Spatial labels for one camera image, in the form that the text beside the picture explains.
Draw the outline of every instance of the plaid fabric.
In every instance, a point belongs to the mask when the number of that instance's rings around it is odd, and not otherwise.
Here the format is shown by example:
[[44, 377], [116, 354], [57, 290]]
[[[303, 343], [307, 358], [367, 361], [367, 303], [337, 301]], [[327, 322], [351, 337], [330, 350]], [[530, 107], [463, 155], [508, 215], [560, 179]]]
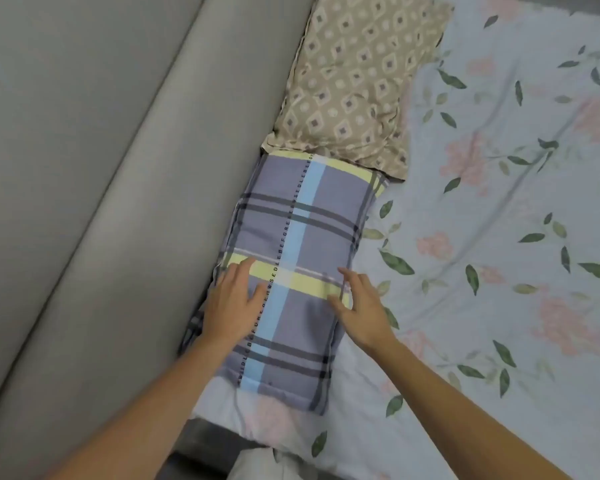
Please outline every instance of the plaid fabric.
[[[218, 265], [254, 257], [249, 291], [269, 283], [263, 310], [219, 373], [237, 387], [322, 414], [342, 331], [326, 297], [344, 291], [338, 266], [350, 267], [370, 206], [386, 188], [380, 173], [310, 155], [264, 155], [238, 202]], [[197, 311], [184, 351], [203, 326]]]

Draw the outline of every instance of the beige pillow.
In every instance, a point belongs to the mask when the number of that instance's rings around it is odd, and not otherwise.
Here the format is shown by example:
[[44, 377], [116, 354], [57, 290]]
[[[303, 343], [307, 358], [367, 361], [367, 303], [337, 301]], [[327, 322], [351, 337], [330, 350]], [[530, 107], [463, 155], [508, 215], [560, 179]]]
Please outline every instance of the beige pillow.
[[434, 0], [317, 0], [262, 147], [320, 153], [404, 180], [400, 94], [434, 53], [451, 10]]

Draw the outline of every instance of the mattress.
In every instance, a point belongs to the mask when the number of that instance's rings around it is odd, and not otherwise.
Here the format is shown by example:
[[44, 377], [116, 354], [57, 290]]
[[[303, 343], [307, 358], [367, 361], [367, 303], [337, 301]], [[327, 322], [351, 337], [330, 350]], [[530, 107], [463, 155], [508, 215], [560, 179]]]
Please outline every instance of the mattress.
[[[376, 202], [353, 268], [433, 371], [600, 479], [600, 17], [450, 1], [440, 60], [404, 101], [408, 181]], [[192, 415], [345, 479], [455, 478], [348, 337], [329, 400], [318, 416], [215, 378]]]

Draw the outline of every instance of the pillowcase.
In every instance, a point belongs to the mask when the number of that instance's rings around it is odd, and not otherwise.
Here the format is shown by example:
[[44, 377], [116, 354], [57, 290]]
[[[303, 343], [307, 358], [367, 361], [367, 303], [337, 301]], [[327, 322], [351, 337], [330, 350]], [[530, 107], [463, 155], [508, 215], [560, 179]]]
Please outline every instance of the pillowcase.
[[355, 162], [404, 180], [400, 94], [451, 14], [434, 0], [317, 0], [262, 147]]
[[[264, 155], [236, 206], [214, 272], [248, 257], [249, 293], [267, 282], [251, 334], [221, 366], [236, 387], [322, 414], [342, 330], [326, 298], [350, 296], [338, 266], [350, 267], [368, 209], [384, 191], [379, 172], [308, 153]], [[204, 327], [197, 312], [181, 351]]]

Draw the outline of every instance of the hand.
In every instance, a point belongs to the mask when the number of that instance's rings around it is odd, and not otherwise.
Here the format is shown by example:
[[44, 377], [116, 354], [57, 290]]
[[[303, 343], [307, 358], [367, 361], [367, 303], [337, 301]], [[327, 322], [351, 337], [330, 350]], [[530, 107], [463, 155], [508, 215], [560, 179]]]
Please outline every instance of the hand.
[[336, 295], [327, 297], [329, 304], [354, 343], [373, 357], [382, 347], [396, 340], [380, 297], [366, 274], [343, 267], [338, 271], [351, 285], [353, 309], [344, 306]]
[[231, 350], [251, 332], [267, 295], [266, 284], [259, 283], [249, 299], [249, 270], [254, 262], [248, 258], [232, 263], [220, 276], [209, 292], [201, 338], [218, 340]]

